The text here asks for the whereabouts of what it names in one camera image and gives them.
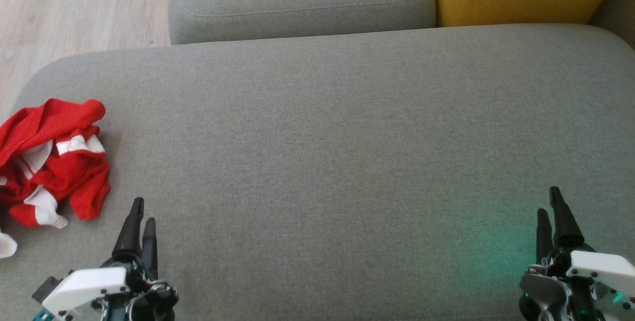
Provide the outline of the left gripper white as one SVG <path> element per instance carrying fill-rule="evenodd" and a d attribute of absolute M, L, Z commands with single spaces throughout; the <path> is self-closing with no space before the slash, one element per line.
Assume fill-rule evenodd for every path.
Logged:
<path fill-rule="evenodd" d="M 101 267 L 70 271 L 44 300 L 42 308 L 59 321 L 88 321 L 79 312 L 90 307 L 97 321 L 176 321 L 177 290 L 159 280 L 156 219 L 145 223 L 140 246 L 144 199 L 134 199 L 109 258 Z M 134 256 L 127 262 L 115 258 Z"/>

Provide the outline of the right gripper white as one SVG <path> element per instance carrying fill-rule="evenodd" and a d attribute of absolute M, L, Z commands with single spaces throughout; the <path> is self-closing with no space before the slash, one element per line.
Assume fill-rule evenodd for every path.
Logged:
<path fill-rule="evenodd" d="M 549 188 L 554 215 L 553 229 L 544 208 L 537 210 L 536 264 L 544 274 L 556 281 L 563 298 L 543 303 L 543 321 L 622 321 L 617 315 L 603 311 L 596 302 L 609 298 L 615 308 L 635 314 L 635 265 L 617 254 L 587 250 L 585 238 L 565 202 L 560 188 Z"/>

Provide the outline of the red mesh garment white trim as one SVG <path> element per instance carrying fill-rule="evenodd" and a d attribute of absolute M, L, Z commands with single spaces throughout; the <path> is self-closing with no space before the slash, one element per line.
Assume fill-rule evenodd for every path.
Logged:
<path fill-rule="evenodd" d="M 0 206 L 27 227 L 66 226 L 61 201 L 79 219 L 98 218 L 110 190 L 110 165 L 98 139 L 104 115 L 99 100 L 49 99 L 0 125 Z"/>

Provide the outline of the grey sofa seat cushion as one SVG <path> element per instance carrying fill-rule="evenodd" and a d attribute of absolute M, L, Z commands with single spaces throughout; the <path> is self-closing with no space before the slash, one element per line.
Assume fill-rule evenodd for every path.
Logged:
<path fill-rule="evenodd" d="M 177 321 L 524 321 L 536 212 L 635 263 L 635 50 L 583 25 L 492 25 L 104 51 L 16 108 L 100 100 L 97 221 L 2 230 L 0 321 L 99 267 L 135 197 Z"/>

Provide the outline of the grey sofa corner cushion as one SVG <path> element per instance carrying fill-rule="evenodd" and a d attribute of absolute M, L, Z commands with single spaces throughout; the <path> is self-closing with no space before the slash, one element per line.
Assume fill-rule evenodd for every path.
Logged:
<path fill-rule="evenodd" d="M 635 49 L 635 0 L 603 0 L 590 25 L 612 32 Z"/>

